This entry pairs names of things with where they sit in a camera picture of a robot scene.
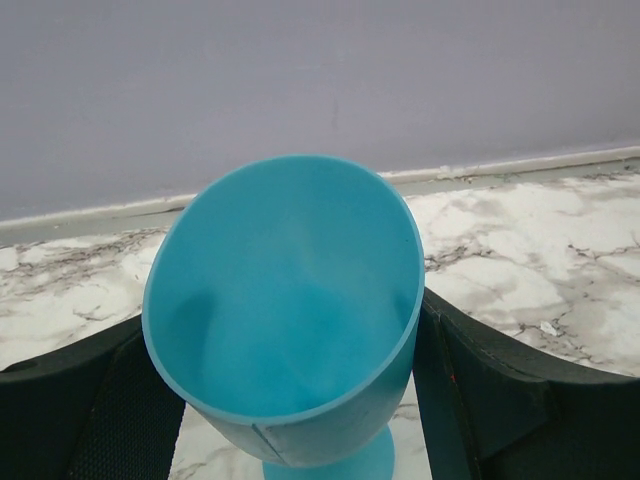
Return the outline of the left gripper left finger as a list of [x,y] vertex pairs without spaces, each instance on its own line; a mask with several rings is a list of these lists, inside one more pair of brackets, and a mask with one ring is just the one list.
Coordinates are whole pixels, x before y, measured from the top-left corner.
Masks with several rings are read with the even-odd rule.
[[139,317],[1,372],[4,479],[166,479],[185,403]]

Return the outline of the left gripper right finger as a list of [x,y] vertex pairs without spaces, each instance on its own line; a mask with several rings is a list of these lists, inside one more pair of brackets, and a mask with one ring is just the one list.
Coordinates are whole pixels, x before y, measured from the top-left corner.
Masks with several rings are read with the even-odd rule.
[[435,479],[636,479],[639,381],[554,357],[424,293],[413,361]]

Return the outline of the blue plastic wine glass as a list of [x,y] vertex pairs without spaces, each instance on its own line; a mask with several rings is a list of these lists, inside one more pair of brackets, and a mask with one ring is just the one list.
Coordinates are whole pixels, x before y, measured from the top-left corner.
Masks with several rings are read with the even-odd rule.
[[179,215],[142,330],[165,383],[268,479],[389,479],[412,370],[420,235],[379,174],[322,155],[257,161]]

